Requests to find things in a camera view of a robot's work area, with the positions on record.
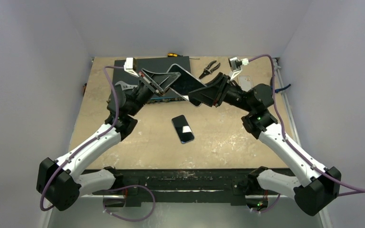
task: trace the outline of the smartphone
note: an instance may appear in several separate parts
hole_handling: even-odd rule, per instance
[[[180,72],[181,76],[170,86],[170,88],[179,96],[184,98],[185,100],[191,102],[194,106],[198,107],[201,105],[200,101],[197,100],[189,100],[188,93],[194,91],[196,89],[200,89],[205,87],[199,79],[192,76],[190,72],[182,68],[178,64],[172,64],[167,72]]]
[[[191,127],[188,125],[187,119],[184,115],[174,117],[171,119],[171,122],[173,123],[182,144],[194,140],[194,134],[192,133]]]

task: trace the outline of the wooden work surface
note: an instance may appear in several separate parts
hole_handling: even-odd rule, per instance
[[[221,67],[202,82],[212,80],[218,72],[230,72],[227,57],[200,57],[191,59],[191,72],[199,76],[212,60],[221,62]],[[109,112],[106,109],[110,89],[103,66],[114,65],[121,57],[96,57],[87,83],[80,113],[76,121],[70,149],[91,136],[104,123]],[[270,61],[260,58],[243,68],[241,76],[251,76],[253,85],[269,85]],[[287,111],[280,94],[276,95],[279,112],[284,124],[290,126]],[[276,113],[271,106],[270,112]],[[181,144],[171,119],[185,115],[195,140]],[[194,107],[189,102],[171,102],[145,105],[134,117],[139,122],[134,131],[121,143],[103,153],[88,168],[101,169],[115,166],[118,169],[213,169],[287,167],[267,146],[247,133],[241,117],[247,113],[223,103],[220,107],[201,105]]]

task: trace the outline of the wrench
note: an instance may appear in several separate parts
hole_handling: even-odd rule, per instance
[[[127,84],[125,83],[124,81],[119,81],[117,82],[115,85],[120,85],[122,90],[127,90],[127,89],[133,89],[133,88],[136,88],[138,87],[137,85],[130,85],[130,84]]]

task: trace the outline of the white enclosure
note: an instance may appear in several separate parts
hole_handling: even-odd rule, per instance
[[[68,148],[91,57],[170,51],[279,57],[302,146],[365,187],[365,0],[0,0],[0,227],[42,227],[38,165]],[[365,194],[327,208],[365,227]]]

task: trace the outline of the pliers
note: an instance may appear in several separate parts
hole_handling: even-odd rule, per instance
[[[212,65],[215,64],[217,61],[214,60],[208,64],[207,67],[203,69],[203,73],[199,76],[199,79],[203,79],[205,76],[212,74],[215,70],[219,69],[220,63],[218,63],[214,68],[211,69]]]

